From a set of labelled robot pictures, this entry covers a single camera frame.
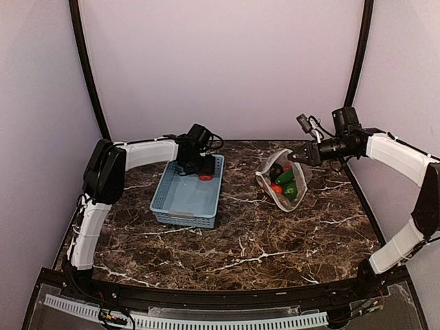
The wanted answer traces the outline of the red wrinkled toy ball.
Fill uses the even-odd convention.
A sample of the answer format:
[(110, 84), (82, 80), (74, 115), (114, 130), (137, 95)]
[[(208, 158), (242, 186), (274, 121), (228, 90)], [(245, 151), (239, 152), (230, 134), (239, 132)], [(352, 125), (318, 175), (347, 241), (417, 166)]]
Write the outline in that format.
[(213, 176), (212, 175), (199, 175), (198, 178), (202, 181), (210, 181)]

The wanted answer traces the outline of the green toy cucumber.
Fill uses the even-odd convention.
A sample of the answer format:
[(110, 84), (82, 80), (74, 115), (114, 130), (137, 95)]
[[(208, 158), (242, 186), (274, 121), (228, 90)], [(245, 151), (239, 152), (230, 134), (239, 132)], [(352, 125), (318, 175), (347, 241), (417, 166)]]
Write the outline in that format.
[(283, 174), (281, 174), (276, 180), (275, 184), (283, 186), (295, 180), (292, 167), (289, 167)]

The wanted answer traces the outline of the purple toy eggplant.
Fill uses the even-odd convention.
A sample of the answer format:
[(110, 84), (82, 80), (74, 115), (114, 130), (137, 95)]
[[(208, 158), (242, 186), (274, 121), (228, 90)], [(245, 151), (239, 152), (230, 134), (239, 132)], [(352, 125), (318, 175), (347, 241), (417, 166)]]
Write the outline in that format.
[(269, 177), (274, 182), (281, 174), (284, 173), (284, 168), (279, 163), (275, 162), (269, 169)]

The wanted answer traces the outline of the polka dot zip bag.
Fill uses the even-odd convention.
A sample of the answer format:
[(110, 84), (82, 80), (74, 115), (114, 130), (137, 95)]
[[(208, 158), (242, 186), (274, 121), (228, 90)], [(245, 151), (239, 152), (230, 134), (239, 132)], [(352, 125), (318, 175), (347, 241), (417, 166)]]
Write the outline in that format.
[(288, 158), (292, 151), (281, 149), (265, 158), (258, 166), (257, 184), (283, 212), (292, 212), (301, 203), (312, 178), (310, 167)]

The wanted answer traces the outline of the green toy avocado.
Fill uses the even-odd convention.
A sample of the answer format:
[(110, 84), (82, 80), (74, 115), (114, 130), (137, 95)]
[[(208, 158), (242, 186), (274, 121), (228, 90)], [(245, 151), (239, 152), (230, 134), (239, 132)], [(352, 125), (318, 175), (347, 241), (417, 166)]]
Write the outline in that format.
[(297, 198), (298, 188), (295, 181), (291, 181), (283, 185), (283, 196), (289, 201), (293, 201)]

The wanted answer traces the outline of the light blue plastic basket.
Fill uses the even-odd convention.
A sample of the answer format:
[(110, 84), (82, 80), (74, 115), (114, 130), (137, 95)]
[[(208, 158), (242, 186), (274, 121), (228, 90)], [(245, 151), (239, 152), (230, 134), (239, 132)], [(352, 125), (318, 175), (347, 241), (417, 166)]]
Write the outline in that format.
[(219, 204), (225, 157), (215, 155), (214, 175), (208, 181), (197, 175), (180, 176), (176, 161), (166, 165), (150, 204), (160, 223), (213, 229)]

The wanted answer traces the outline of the orange red toy mango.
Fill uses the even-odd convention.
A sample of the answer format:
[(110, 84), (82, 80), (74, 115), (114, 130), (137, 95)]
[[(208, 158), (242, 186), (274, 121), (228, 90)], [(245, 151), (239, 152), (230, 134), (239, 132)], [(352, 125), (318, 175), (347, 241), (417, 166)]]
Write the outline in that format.
[(278, 185), (278, 184), (275, 184), (275, 183), (272, 183), (271, 185), (270, 185), (270, 187), (271, 187), (271, 189), (275, 192), (275, 193), (277, 193), (277, 194), (282, 194), (283, 193), (283, 187), (282, 186), (280, 186), (280, 185)]

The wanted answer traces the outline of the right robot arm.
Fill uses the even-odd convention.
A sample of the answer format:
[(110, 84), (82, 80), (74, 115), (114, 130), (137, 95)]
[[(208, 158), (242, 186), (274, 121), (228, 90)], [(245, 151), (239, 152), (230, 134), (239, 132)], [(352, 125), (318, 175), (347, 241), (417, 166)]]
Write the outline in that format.
[(397, 266), (439, 238), (439, 158), (390, 132), (362, 126), (353, 107), (336, 109), (331, 117), (334, 133), (312, 115), (297, 116), (302, 130), (312, 139), (291, 151), (288, 159), (320, 166), (333, 160), (346, 164), (349, 159), (365, 157), (387, 169), (392, 177), (407, 181), (410, 191), (418, 194), (402, 228), (358, 265), (351, 293), (366, 298)]

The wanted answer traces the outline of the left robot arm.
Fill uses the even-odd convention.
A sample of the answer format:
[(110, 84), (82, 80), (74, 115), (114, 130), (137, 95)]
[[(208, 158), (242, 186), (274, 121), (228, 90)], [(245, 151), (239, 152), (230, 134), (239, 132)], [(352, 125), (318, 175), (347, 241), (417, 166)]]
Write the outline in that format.
[(225, 163), (216, 152), (222, 146), (222, 138), (200, 124), (152, 140), (99, 140), (83, 175), (66, 266), (85, 274), (92, 270), (102, 225), (123, 195), (125, 174), (141, 166), (166, 163), (151, 201), (158, 222), (214, 228)]

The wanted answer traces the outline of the black front rail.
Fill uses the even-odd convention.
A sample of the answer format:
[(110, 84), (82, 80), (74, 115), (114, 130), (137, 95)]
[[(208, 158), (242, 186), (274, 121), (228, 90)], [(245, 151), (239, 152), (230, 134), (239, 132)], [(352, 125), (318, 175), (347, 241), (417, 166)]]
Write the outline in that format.
[(123, 285), (85, 278), (85, 283), (71, 283), (71, 278), (52, 269), (42, 268), (37, 284), (61, 290), (72, 298), (118, 306), (122, 309), (146, 310), (149, 307), (202, 310), (259, 309), (299, 305), (302, 308), (338, 308), (359, 300), (351, 290), (355, 279), (321, 285), (263, 289), (253, 291), (185, 291)]

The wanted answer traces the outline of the right black frame post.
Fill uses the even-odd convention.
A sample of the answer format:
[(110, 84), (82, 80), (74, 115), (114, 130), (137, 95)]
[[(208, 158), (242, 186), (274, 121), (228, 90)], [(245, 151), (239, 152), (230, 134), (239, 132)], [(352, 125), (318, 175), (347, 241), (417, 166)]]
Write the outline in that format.
[(353, 61), (353, 67), (347, 87), (346, 97), (344, 99), (344, 107), (352, 107), (355, 100), (355, 95), (358, 89), (366, 48), (369, 40), (369, 32), (373, 17), (373, 8), (374, 0), (364, 0), (360, 33), (357, 41), (355, 58)]

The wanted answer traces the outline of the black frame post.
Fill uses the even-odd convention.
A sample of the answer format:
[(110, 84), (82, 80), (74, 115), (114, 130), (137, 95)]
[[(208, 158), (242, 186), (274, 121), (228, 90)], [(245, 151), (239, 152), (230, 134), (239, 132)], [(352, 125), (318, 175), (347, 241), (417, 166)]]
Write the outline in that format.
[(68, 4), (69, 4), (70, 16), (71, 16), (71, 24), (74, 31), (76, 48), (80, 59), (80, 65), (82, 68), (83, 77), (85, 79), (87, 92), (89, 94), (89, 99), (92, 105), (93, 114), (95, 116), (101, 137), (104, 139), (111, 140), (111, 135), (105, 120), (105, 115), (102, 110), (102, 106), (100, 104), (98, 90), (96, 88), (94, 75), (91, 69), (91, 63), (89, 60), (89, 55), (85, 40), (85, 33), (82, 25), (80, 4), (78, 0), (69, 0)]
[(347, 87), (346, 97), (344, 99), (344, 107), (352, 107), (355, 100), (355, 95), (358, 89), (366, 48), (369, 40), (369, 32), (373, 17), (373, 8), (374, 0), (364, 0), (360, 33), (357, 41), (355, 58), (353, 61), (353, 67)]

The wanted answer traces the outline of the left black frame post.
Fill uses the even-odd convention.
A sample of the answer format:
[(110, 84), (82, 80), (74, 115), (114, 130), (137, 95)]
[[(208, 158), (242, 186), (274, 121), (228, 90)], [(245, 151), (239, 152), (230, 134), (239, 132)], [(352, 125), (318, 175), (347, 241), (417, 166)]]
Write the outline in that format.
[(105, 120), (105, 115), (102, 110), (102, 106), (100, 104), (98, 90), (96, 88), (94, 75), (91, 69), (91, 63), (89, 60), (89, 55), (85, 40), (85, 33), (82, 25), (80, 4), (78, 0), (69, 0), (68, 4), (69, 4), (70, 16), (71, 16), (71, 24), (74, 31), (76, 48), (80, 59), (80, 65), (82, 68), (83, 77), (85, 79), (87, 92), (89, 94), (89, 99), (92, 105), (93, 114), (95, 116), (101, 137), (104, 139), (111, 140), (111, 135)]

